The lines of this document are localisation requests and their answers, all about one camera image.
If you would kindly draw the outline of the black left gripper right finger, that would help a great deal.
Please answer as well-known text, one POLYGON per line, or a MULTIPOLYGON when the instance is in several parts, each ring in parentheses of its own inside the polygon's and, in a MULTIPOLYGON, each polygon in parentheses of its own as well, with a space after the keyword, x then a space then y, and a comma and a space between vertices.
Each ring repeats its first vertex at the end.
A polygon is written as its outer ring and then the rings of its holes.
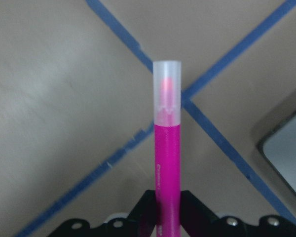
POLYGON ((296 225, 281 216, 263 216, 256 226, 220 218, 190 191, 181 192, 180 223, 190 237, 296 237, 296 225))

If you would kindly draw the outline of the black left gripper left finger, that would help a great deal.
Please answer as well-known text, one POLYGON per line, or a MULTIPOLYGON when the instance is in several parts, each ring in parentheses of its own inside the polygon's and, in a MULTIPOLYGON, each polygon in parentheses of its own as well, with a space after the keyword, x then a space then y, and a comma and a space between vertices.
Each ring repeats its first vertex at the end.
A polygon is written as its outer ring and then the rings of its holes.
POLYGON ((97 227, 84 219, 63 222, 50 237, 149 237, 156 226, 155 191, 147 190, 127 217, 115 217, 97 227))

